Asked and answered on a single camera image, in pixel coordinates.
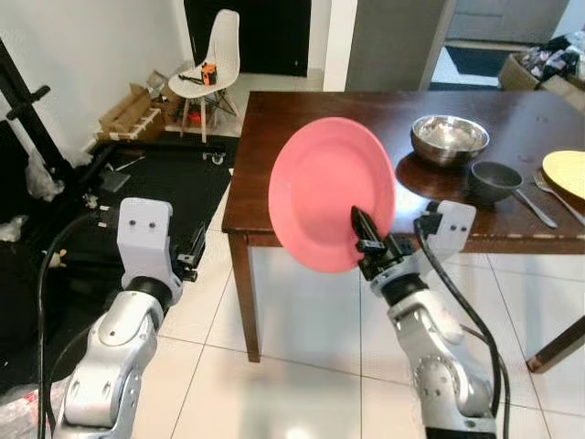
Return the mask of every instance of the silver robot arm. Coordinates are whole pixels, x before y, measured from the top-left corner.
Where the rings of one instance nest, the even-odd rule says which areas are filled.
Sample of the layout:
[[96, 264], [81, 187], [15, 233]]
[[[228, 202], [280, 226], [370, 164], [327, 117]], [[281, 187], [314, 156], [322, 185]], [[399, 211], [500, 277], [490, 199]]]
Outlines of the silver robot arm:
[[[440, 260], [463, 249], [475, 208], [443, 201], [440, 223], [428, 238]], [[365, 254], [360, 269], [372, 292], [389, 305], [388, 318], [409, 358], [429, 438], [495, 438], [489, 377], [472, 357], [441, 296], [420, 279], [431, 270], [422, 250], [405, 255], [388, 236], [378, 237], [369, 216], [354, 208], [352, 225]]]
[[131, 437], [144, 368], [156, 351], [156, 333], [166, 310], [183, 292], [169, 251], [172, 214], [171, 205], [163, 201], [122, 202], [117, 243], [125, 291], [90, 330], [87, 352], [71, 375], [58, 415], [58, 439]]

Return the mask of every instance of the plastic chair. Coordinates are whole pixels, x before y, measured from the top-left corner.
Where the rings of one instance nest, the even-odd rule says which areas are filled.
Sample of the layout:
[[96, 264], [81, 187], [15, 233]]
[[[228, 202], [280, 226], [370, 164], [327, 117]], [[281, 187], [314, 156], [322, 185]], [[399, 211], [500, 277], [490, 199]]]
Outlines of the plastic chair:
[[[218, 100], [218, 107], [224, 111], [231, 112], [239, 118], [238, 108], [226, 90], [236, 81], [239, 75], [239, 14], [237, 12], [222, 9], [216, 15], [211, 28], [211, 38], [209, 39], [204, 62], [216, 64], [218, 72], [216, 84], [199, 85], [190, 80], [181, 80], [176, 74], [169, 80], [168, 86], [177, 95], [186, 98], [183, 122], [181, 123], [181, 136], [185, 131], [189, 100], [199, 99], [201, 106], [201, 137], [203, 143], [206, 143], [206, 96], [215, 94]], [[201, 65], [187, 69], [181, 75], [201, 79]], [[222, 102], [226, 103], [229, 108], [221, 107]]]

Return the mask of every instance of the door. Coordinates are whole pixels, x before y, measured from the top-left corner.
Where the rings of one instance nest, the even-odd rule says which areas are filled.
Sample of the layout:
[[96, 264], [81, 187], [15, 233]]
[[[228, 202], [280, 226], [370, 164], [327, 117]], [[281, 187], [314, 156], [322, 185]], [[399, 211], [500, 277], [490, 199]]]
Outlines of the door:
[[185, 0], [195, 62], [207, 53], [220, 9], [239, 13], [241, 71], [306, 76], [311, 0]]
[[459, 0], [447, 38], [546, 43], [569, 0]]

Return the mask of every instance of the fork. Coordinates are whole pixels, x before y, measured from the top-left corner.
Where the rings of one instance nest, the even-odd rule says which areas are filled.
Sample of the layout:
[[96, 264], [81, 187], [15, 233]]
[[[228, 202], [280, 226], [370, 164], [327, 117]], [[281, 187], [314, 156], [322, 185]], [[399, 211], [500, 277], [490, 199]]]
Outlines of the fork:
[[537, 172], [534, 174], [534, 183], [540, 190], [548, 192], [549, 194], [557, 197], [558, 201], [563, 203], [563, 206], [565, 206], [567, 210], [573, 214], [577, 221], [585, 226], [585, 218], [583, 218], [583, 216], [578, 213], [578, 211], [576, 211], [567, 201], [561, 198], [560, 195], [552, 189], [552, 187], [548, 185], [547, 180], [545, 180], [544, 176], [542, 175], [542, 172]]

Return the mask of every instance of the metal spoon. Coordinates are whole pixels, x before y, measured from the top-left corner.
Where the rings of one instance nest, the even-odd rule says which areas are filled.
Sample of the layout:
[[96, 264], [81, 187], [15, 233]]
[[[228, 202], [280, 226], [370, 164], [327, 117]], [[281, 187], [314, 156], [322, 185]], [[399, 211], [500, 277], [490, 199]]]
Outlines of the metal spoon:
[[516, 189], [516, 193], [527, 203], [527, 205], [532, 209], [532, 211], [537, 214], [537, 217], [539, 217], [542, 222], [548, 225], [551, 229], [556, 229], [558, 227], [557, 223], [553, 221], [545, 212], [540, 210], [540, 208], [536, 204], [530, 201], [527, 198], [527, 196], [520, 191], [520, 189]]
[[583, 218], [583, 216], [580, 213], [578, 213], [578, 211], [576, 211], [567, 201], [561, 198], [561, 196], [557, 192], [555, 192], [552, 189], [552, 187], [548, 185], [547, 180], [545, 180], [542, 173], [538, 172], [534, 174], [534, 183], [540, 190], [548, 192], [549, 194], [552, 194], [555, 197], [557, 197], [558, 201], [563, 203], [563, 206], [565, 206], [567, 210], [573, 214], [577, 221], [585, 226], [585, 218]]

